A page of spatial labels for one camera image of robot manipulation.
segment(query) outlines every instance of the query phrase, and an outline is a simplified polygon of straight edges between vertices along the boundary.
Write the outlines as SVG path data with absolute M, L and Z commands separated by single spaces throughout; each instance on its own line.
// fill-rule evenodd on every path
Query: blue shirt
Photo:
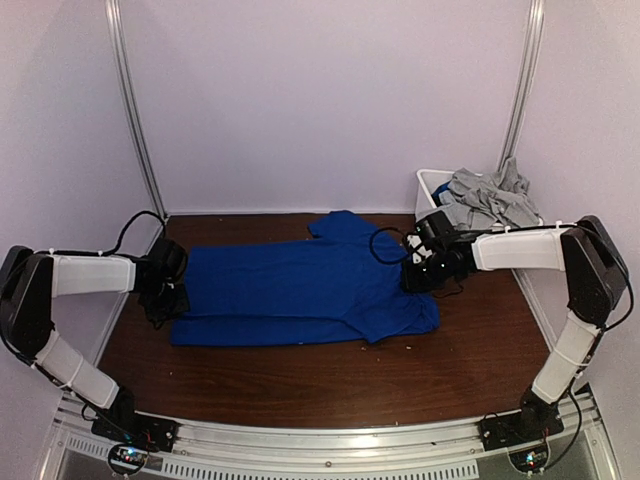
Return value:
M 174 322 L 171 343 L 373 343 L 438 327 L 433 298 L 403 292 L 400 265 L 372 257 L 374 225 L 342 211 L 309 230 L 313 240 L 192 249 L 185 274 L 191 311 Z M 386 233 L 375 247 L 383 258 L 405 254 Z

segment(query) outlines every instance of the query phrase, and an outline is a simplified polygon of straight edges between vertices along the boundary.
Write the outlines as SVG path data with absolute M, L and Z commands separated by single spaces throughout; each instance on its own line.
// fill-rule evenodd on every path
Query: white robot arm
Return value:
M 94 422 L 94 433 L 135 443 L 142 430 L 153 436 L 160 427 L 173 428 L 158 422 L 149 425 L 135 413 L 131 392 L 60 336 L 51 321 L 51 299 L 94 292 L 139 293 L 138 303 L 158 327 L 189 310 L 184 285 L 177 283 L 186 262 L 186 251 L 164 238 L 143 257 L 12 247 L 0 268 L 2 341 L 18 359 L 95 410 L 99 421 Z M 155 434 L 169 448 L 166 431 Z
M 480 425 L 485 449 L 562 430 L 556 418 L 557 403 L 586 367 L 629 282 L 627 267 L 600 220 L 587 216 L 570 225 L 463 232 L 454 230 L 444 213 L 436 212 L 416 224 L 406 247 L 410 255 L 403 262 L 402 286 L 412 293 L 442 288 L 450 277 L 462 280 L 479 270 L 545 268 L 566 273 L 567 321 L 545 365 L 524 393 L 521 412 L 485 419 Z M 511 439 L 494 435 L 496 424 L 505 423 L 514 432 Z

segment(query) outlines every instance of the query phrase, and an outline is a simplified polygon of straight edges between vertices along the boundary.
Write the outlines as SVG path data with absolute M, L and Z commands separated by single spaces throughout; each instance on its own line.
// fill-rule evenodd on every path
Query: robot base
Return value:
M 547 422 L 547 436 L 561 433 L 564 425 L 559 415 L 556 414 Z M 499 448 L 509 448 L 528 442 L 541 440 L 541 432 L 523 431 L 521 427 L 521 412 L 510 413 L 501 416 L 492 416 L 481 420 L 478 428 L 484 450 L 489 452 Z
M 134 418 L 135 428 L 133 431 L 141 432 L 143 435 L 147 435 L 151 439 L 151 444 L 155 445 L 161 452 L 171 453 L 173 449 L 173 442 L 175 441 L 178 424 L 173 420 L 167 420 L 164 418 L 150 417 L 148 415 L 135 414 Z M 113 427 L 109 422 L 97 418 L 93 421 L 91 426 L 91 433 L 100 437 L 105 437 L 110 440 L 121 442 L 122 432 Z M 145 443 L 138 445 L 135 440 L 132 443 L 133 446 L 139 448 L 145 448 Z

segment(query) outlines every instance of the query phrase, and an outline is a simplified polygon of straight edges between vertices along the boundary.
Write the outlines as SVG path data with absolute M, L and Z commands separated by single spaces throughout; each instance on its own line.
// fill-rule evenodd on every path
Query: gray cloth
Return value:
M 456 171 L 448 190 L 440 194 L 442 206 L 458 230 L 485 230 L 500 222 L 512 227 L 538 225 L 538 209 L 527 196 L 529 180 L 518 173 L 515 157 L 502 169 L 478 176 L 463 168 Z

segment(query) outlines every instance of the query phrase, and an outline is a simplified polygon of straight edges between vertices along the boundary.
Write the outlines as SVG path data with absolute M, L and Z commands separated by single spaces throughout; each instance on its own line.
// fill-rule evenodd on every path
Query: lavender wall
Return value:
M 168 210 L 404 212 L 419 168 L 494 169 L 529 3 L 124 2 Z
M 11 245 L 98 249 L 149 201 L 118 91 L 101 1 L 0 5 L 0 256 Z M 142 253 L 144 222 L 127 247 Z M 54 321 L 95 358 L 113 295 L 62 298 Z M 0 477 L 30 479 L 59 393 L 0 348 Z
M 640 4 L 547 2 L 545 37 L 518 157 L 547 220 L 600 216 L 640 289 Z M 530 278 L 556 334 L 562 275 Z M 626 309 L 623 305 L 612 316 Z M 640 313 L 607 334 L 588 372 L 623 478 L 640 471 Z

